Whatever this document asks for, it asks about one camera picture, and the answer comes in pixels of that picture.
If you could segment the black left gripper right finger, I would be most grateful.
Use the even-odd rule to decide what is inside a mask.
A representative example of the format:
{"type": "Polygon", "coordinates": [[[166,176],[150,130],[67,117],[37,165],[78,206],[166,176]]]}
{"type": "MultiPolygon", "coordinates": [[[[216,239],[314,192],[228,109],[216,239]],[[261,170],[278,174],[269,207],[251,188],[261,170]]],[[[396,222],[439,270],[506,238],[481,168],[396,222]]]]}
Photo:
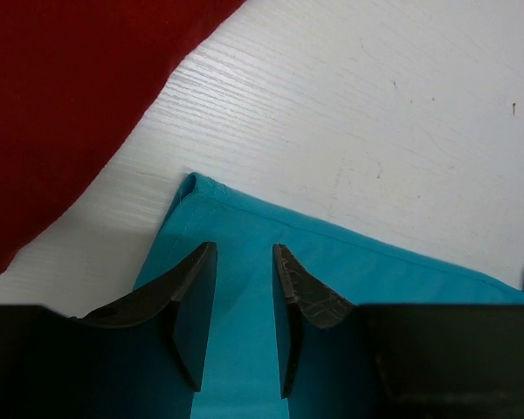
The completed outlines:
{"type": "Polygon", "coordinates": [[[524,305],[355,305],[272,250],[292,418],[524,418],[524,305]]]}

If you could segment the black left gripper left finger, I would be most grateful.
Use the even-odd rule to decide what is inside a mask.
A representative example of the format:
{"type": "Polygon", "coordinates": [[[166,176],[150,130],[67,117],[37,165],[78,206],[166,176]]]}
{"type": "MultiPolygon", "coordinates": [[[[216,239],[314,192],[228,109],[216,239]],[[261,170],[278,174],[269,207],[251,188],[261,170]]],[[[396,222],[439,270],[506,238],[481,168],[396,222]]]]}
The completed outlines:
{"type": "Polygon", "coordinates": [[[205,242],[82,318],[0,305],[0,418],[187,418],[200,390],[217,276],[205,242]]]}

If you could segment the teal t shirt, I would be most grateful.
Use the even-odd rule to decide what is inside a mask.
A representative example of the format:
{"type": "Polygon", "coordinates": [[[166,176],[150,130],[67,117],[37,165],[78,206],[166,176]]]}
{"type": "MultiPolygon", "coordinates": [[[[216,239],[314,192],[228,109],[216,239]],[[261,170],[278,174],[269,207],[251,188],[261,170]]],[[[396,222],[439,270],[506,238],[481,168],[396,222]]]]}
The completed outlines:
{"type": "Polygon", "coordinates": [[[195,418],[286,418],[279,394],[272,247],[286,245],[355,303],[524,304],[524,291],[466,268],[266,203],[192,173],[177,190],[136,280],[144,285],[199,244],[217,246],[217,283],[195,418]]]}

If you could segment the red t shirt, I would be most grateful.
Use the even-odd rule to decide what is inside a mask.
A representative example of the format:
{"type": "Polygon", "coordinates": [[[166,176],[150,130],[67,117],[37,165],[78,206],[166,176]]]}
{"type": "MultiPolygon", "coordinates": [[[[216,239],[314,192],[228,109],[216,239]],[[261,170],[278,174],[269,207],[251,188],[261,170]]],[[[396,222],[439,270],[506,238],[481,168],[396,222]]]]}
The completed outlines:
{"type": "Polygon", "coordinates": [[[0,1],[0,274],[237,1],[0,1]]]}

